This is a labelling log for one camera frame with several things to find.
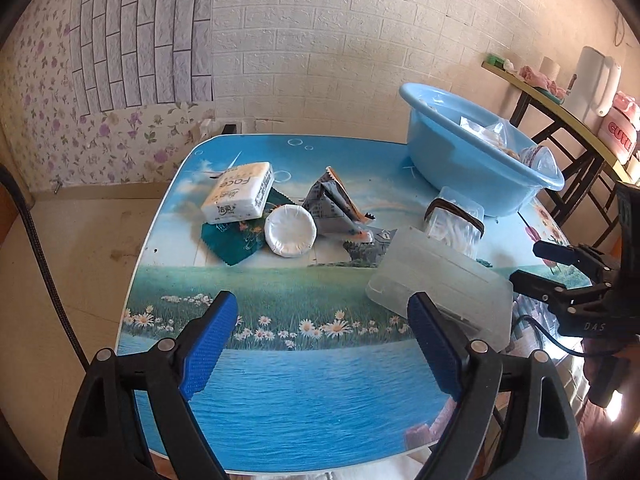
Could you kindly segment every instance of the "white tissue pack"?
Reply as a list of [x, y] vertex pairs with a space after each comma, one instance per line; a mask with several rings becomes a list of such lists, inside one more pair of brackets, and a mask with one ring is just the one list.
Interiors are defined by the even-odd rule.
[[200, 209], [209, 224], [260, 218], [271, 186], [273, 168], [268, 162], [229, 168], [220, 175]]

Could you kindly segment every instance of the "pink towel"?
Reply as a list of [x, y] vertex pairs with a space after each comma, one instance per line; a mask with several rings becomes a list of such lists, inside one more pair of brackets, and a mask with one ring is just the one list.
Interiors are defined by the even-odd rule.
[[524, 79], [526, 84], [537, 88], [543, 88], [559, 99], [564, 98], [566, 95], [566, 90], [564, 88], [560, 88], [555, 81], [551, 81], [551, 79], [546, 75], [532, 69], [529, 65], [524, 65], [520, 69], [519, 75]]
[[623, 113], [636, 130], [640, 130], [640, 107], [634, 97], [618, 90], [613, 98], [613, 107]]

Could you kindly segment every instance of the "blue gripper pad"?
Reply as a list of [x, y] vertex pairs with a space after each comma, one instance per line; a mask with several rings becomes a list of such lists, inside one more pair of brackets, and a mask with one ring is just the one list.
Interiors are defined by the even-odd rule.
[[184, 357], [182, 382], [178, 386], [187, 402], [191, 400], [193, 394], [202, 391], [207, 385], [222, 349], [236, 326], [237, 319], [236, 297], [230, 292], [223, 291], [216, 296], [201, 318], [190, 321], [190, 323], [201, 323], [202, 326], [197, 326], [199, 334], [191, 343], [191, 350]]
[[552, 244], [544, 240], [539, 240], [533, 244], [533, 253], [539, 258], [558, 262], [563, 265], [575, 265], [576, 263], [574, 248]]
[[457, 326], [447, 326], [448, 322], [424, 292], [409, 298], [407, 319], [440, 390], [458, 402], [463, 390], [462, 368], [466, 364], [460, 335], [465, 340], [466, 337], [462, 332], [455, 333], [460, 330]]

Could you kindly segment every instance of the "floral wallpaper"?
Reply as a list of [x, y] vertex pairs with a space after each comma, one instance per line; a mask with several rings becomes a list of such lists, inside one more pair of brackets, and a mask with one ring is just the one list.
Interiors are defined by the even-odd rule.
[[69, 32], [70, 0], [33, 0], [0, 51], [0, 121], [30, 190], [170, 180], [213, 103], [80, 116]]

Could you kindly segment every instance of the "green cloth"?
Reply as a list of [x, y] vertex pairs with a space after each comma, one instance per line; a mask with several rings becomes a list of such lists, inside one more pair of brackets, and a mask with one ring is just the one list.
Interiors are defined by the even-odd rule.
[[227, 265], [238, 264], [263, 247], [264, 221], [277, 206], [285, 204], [293, 202], [272, 187], [261, 218], [227, 224], [203, 224], [200, 237]]

